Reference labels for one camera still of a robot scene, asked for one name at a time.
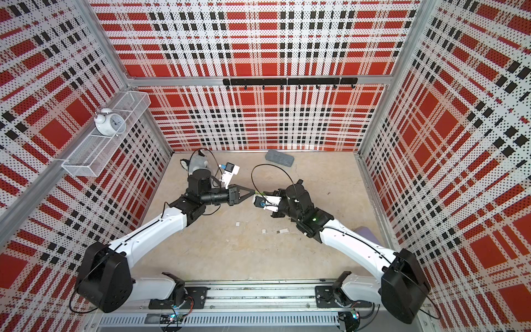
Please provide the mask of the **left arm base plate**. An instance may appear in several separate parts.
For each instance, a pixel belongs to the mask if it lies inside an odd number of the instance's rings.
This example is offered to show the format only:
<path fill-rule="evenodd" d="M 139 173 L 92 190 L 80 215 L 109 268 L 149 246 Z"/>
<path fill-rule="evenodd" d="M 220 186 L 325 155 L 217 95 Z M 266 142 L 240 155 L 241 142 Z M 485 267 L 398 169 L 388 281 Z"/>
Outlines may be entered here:
<path fill-rule="evenodd" d="M 150 310 L 159 309 L 203 309 L 207 298 L 208 287 L 184 287 L 175 290 L 165 300 L 151 300 L 148 308 Z"/>

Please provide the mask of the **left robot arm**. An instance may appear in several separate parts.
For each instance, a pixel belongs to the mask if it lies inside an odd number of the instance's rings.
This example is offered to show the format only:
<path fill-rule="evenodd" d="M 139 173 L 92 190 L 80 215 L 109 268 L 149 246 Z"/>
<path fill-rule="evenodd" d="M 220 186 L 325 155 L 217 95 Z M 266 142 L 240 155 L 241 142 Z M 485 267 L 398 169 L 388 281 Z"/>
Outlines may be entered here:
<path fill-rule="evenodd" d="M 188 176 L 186 191 L 163 206 L 159 216 L 128 235 L 108 244 L 95 242 L 85 250 L 73 293 L 104 313 L 144 300 L 182 306 L 189 295 L 181 278 L 163 273 L 161 277 L 135 279 L 131 269 L 164 240 L 203 216 L 207 206 L 235 206 L 254 194 L 254 189 L 240 185 L 222 186 L 208 169 L 194 171 Z"/>

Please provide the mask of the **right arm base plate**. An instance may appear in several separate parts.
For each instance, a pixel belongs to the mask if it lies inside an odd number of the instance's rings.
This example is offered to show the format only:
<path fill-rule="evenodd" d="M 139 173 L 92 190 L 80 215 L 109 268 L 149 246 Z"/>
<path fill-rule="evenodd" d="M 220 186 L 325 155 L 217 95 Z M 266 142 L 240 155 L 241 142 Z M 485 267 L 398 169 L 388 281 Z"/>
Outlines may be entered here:
<path fill-rule="evenodd" d="M 372 308 L 371 302 L 351 300 L 334 286 L 316 286 L 315 301 L 318 308 Z"/>

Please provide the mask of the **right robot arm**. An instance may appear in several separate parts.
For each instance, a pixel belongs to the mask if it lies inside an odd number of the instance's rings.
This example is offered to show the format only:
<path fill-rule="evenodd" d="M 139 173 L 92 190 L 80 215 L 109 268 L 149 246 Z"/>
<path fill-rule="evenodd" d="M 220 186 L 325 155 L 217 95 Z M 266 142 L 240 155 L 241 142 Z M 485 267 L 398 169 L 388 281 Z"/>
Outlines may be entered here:
<path fill-rule="evenodd" d="M 397 320 L 411 324 L 427 300 L 431 286 L 415 254 L 385 248 L 348 229 L 314 205 L 301 181 L 256 194 L 254 206 L 271 211 L 273 218 L 289 218 L 305 236 L 340 251 L 373 276 L 371 282 L 360 282 L 352 272 L 343 272 L 332 288 L 331 299 L 338 306 L 357 301 L 379 304 Z"/>

